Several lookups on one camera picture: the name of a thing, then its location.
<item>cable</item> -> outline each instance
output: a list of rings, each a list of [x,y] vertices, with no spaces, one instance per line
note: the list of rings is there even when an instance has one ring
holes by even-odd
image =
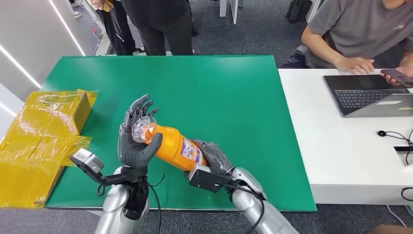
[[[153,194],[155,194],[156,198],[156,204],[158,205],[158,214],[159,214],[159,224],[158,224],[158,234],[161,232],[161,224],[162,224],[162,218],[161,218],[161,203],[159,202],[158,194],[156,193],[155,189],[153,188],[152,185],[148,183],[148,186],[150,189],[152,189]]]
[[[245,234],[251,234],[251,233],[255,230],[255,228],[258,226],[258,224],[261,222],[261,220],[263,219],[263,217],[264,217],[265,207],[264,207],[264,201],[263,201],[263,199],[262,199],[258,194],[256,194],[255,192],[253,192],[253,191],[251,191],[251,190],[244,189],[244,188],[240,188],[240,187],[235,187],[235,186],[228,185],[228,184],[221,184],[221,185],[222,185],[222,186],[225,186],[225,187],[228,187],[228,188],[238,189],[238,190],[247,192],[247,193],[249,193],[249,194],[252,194],[252,195],[253,195],[254,197],[256,197],[258,200],[260,200],[260,202],[261,202],[261,214],[260,214],[260,217],[258,218],[257,222],[255,222],[255,224],[248,230],[248,232],[245,233]]]
[[[103,196],[105,192],[106,192],[106,186],[104,186],[103,184],[99,184],[99,186],[96,189],[96,195]]]
[[[156,187],[156,186],[158,186],[160,183],[162,183],[162,181],[164,181],[164,179],[165,179],[165,172],[164,172],[164,175],[162,176],[161,181],[159,181],[157,184],[155,184],[155,185],[151,185],[151,186],[152,186],[152,187]]]
[[[412,211],[412,209],[410,208],[410,206],[404,206],[404,207],[406,208],[406,210],[407,210],[407,212],[410,214],[410,216],[413,217],[413,211]]]
[[[390,206],[389,206],[389,205],[386,205],[386,206],[387,206],[387,210],[389,210],[390,213],[392,213],[392,215],[393,215],[394,217],[396,217],[396,218],[400,221],[400,223],[403,224],[403,226],[404,226],[405,228],[407,228],[406,224],[404,224],[403,221],[402,221],[395,213],[393,213],[392,210],[390,210]]]
[[[392,135],[387,135],[387,133],[397,134],[397,135],[399,135],[399,136],[401,136],[401,137],[392,136]],[[407,153],[406,153],[406,156],[405,156],[405,158],[404,158],[404,161],[406,162],[406,165],[410,165],[409,162],[407,161],[407,158],[409,157],[410,152],[413,151],[413,142],[410,140],[410,138],[412,137],[412,133],[413,133],[413,129],[410,131],[409,138],[405,138],[402,134],[400,134],[400,133],[398,133],[398,132],[394,132],[394,131],[387,131],[387,132],[385,132],[385,131],[381,130],[381,131],[378,132],[378,135],[381,136],[381,137],[386,137],[386,136],[387,136],[387,137],[393,137],[393,138],[396,138],[396,139],[400,139],[400,140],[405,140],[405,141],[407,141],[407,144],[409,145],[409,150],[408,150]]]

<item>laptop keyboard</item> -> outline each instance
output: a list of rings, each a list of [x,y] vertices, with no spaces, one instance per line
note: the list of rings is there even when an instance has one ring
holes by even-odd
[[[343,108],[362,108],[391,94],[409,93],[407,89],[335,90]]]

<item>white wall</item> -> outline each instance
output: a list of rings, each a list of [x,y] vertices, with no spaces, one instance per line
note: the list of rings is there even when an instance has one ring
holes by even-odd
[[[81,56],[49,0],[0,0],[0,45],[40,84],[62,56]],[[77,21],[65,0],[51,0],[86,55]],[[0,52],[0,83],[25,101],[37,87]]]
[[[17,112],[19,112],[20,108],[23,106],[23,102],[1,84],[0,103],[10,109],[10,111],[12,111],[14,114],[17,114]],[[0,139],[6,133],[13,120],[13,114],[0,107]]]

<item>gray t-shirt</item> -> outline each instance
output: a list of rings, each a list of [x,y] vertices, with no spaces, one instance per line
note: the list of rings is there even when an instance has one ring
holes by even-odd
[[[348,58],[372,59],[397,44],[413,52],[413,3],[387,9],[382,0],[326,0],[308,27]],[[305,45],[298,50],[309,68],[335,68]]]

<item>bottle label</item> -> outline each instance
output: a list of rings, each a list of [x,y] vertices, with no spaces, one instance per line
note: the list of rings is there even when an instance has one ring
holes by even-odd
[[[196,145],[187,139],[182,140],[181,155],[187,159],[195,161],[195,163],[202,164],[203,154]]]

